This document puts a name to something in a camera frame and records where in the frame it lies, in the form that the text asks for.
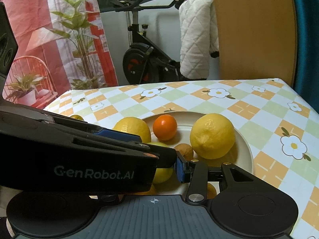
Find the potted plant print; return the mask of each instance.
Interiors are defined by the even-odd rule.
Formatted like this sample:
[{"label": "potted plant print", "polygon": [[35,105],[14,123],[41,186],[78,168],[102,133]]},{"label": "potted plant print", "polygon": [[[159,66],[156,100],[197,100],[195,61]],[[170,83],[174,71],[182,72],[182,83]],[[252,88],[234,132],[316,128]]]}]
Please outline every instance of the potted plant print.
[{"label": "potted plant print", "polygon": [[67,11],[51,11],[59,17],[59,22],[66,29],[50,29],[51,32],[61,36],[61,39],[68,39],[75,46],[72,51],[74,59],[79,59],[76,67],[81,72],[85,80],[73,79],[71,85],[74,89],[97,89],[105,87],[106,84],[100,85],[97,68],[99,61],[90,54],[90,49],[94,45],[94,39],[99,37],[90,33],[90,26],[93,24],[88,21],[88,13],[81,9],[85,0],[63,0],[67,3]]},{"label": "potted plant print", "polygon": [[16,82],[6,85],[11,91],[6,100],[31,106],[36,102],[36,87],[46,77],[30,73],[23,76],[15,76],[15,78]]}]

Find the orange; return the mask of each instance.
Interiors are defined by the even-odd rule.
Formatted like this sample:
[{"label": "orange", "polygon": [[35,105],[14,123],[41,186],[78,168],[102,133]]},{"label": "orange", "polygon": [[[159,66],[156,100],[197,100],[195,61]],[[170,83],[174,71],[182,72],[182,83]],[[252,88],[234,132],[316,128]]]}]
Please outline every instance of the orange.
[{"label": "orange", "polygon": [[153,123],[154,135],[161,141],[172,139],[177,131],[177,122],[171,115],[159,116]]},{"label": "orange", "polygon": [[84,121],[84,119],[80,115],[72,115],[72,116],[70,116],[70,118]]}]

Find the table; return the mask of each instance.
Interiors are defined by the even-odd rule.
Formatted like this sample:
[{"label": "table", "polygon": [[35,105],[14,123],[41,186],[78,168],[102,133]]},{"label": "table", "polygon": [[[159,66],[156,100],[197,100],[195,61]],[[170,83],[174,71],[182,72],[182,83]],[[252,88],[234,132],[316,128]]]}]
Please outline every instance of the table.
[{"label": "table", "polygon": [[319,115],[282,80],[206,80],[65,92],[45,110],[113,128],[123,117],[220,113],[251,147],[255,175],[289,194],[295,239],[319,238]]}]

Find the teal fabric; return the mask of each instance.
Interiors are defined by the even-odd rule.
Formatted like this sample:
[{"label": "teal fabric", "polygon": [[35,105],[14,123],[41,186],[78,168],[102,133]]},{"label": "teal fabric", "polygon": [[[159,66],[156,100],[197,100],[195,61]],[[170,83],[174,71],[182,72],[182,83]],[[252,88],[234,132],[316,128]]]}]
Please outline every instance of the teal fabric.
[{"label": "teal fabric", "polygon": [[294,0],[298,50],[294,90],[319,112],[319,0]]}]

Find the lemon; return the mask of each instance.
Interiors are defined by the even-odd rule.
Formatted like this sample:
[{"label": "lemon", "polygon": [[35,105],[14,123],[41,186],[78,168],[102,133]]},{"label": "lemon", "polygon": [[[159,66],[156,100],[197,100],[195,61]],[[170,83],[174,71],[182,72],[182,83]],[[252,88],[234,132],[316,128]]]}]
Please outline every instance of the lemon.
[{"label": "lemon", "polygon": [[208,182],[207,183],[207,199],[213,199],[214,197],[216,197],[216,195],[217,195],[217,191],[215,187]]},{"label": "lemon", "polygon": [[[168,145],[161,142],[151,142],[148,144],[161,147],[168,147]],[[153,179],[153,184],[163,183],[167,181],[172,176],[173,171],[173,168],[157,168]]]},{"label": "lemon", "polygon": [[70,118],[84,121],[84,119],[80,115],[72,115],[72,116],[70,116]]},{"label": "lemon", "polygon": [[189,139],[196,154],[205,159],[217,159],[234,145],[235,129],[223,115],[207,114],[194,123]]},{"label": "lemon", "polygon": [[151,132],[144,120],[135,117],[126,117],[117,122],[113,130],[121,131],[141,137],[143,143],[151,141]]}]

